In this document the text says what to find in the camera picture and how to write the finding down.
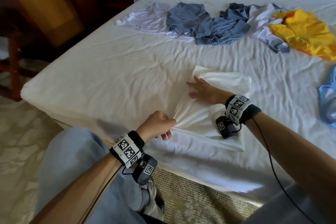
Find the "folded white garment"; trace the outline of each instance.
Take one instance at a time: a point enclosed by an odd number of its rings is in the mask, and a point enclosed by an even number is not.
[[[203,78],[212,86],[227,90],[233,93],[241,93],[248,96],[251,89],[251,78],[240,73],[217,72],[201,66],[196,66],[191,77],[194,75]],[[225,106],[222,104],[208,105],[185,94],[176,107],[176,125],[172,128],[177,133],[184,133],[196,140],[207,142],[213,146],[233,150],[245,151],[243,134],[246,129],[244,125],[238,136],[233,139],[224,140],[217,130],[215,120],[225,115]]]
[[[272,15],[277,14],[285,9],[278,7],[275,4],[268,4],[264,6],[251,5],[249,20],[250,30],[247,35],[256,38],[267,44],[275,53],[289,52],[289,46],[279,37],[273,35],[268,27],[268,24],[281,24],[282,19],[274,20]]]
[[[186,42],[193,41],[194,38],[179,35],[174,31],[169,31],[166,23],[167,11],[172,6],[166,3],[150,2],[138,11],[128,14],[122,20],[116,21],[118,26],[131,28],[147,33],[169,35],[173,39]]]

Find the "person's left arm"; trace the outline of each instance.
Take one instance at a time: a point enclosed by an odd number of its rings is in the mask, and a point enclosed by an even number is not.
[[[145,143],[159,135],[163,140],[167,140],[171,137],[170,129],[175,124],[174,119],[170,119],[161,111],[156,111],[136,132]],[[108,188],[105,185],[115,173],[118,174],[120,168],[120,161],[108,153],[54,197],[30,224],[81,224],[100,192],[104,187]]]

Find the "dark wooden nightstand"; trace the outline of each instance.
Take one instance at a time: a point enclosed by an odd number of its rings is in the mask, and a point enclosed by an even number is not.
[[[104,21],[107,21],[132,5],[134,0],[98,0],[98,3],[100,5]]]

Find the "floor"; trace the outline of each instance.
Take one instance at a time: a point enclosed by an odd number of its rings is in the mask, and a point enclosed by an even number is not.
[[[8,84],[6,74],[0,74],[0,83]],[[61,130],[27,102],[0,97],[1,224],[26,224],[33,218],[36,172],[49,142]],[[236,224],[257,209],[164,170],[156,170],[153,177],[165,200],[165,221],[169,224]]]

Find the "yellow shirt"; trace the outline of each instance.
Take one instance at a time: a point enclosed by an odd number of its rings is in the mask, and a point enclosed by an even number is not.
[[[335,36],[329,31],[328,25],[312,12],[298,9],[280,12],[273,17],[283,18],[285,25],[270,24],[268,27],[290,47],[326,60],[336,60]]]

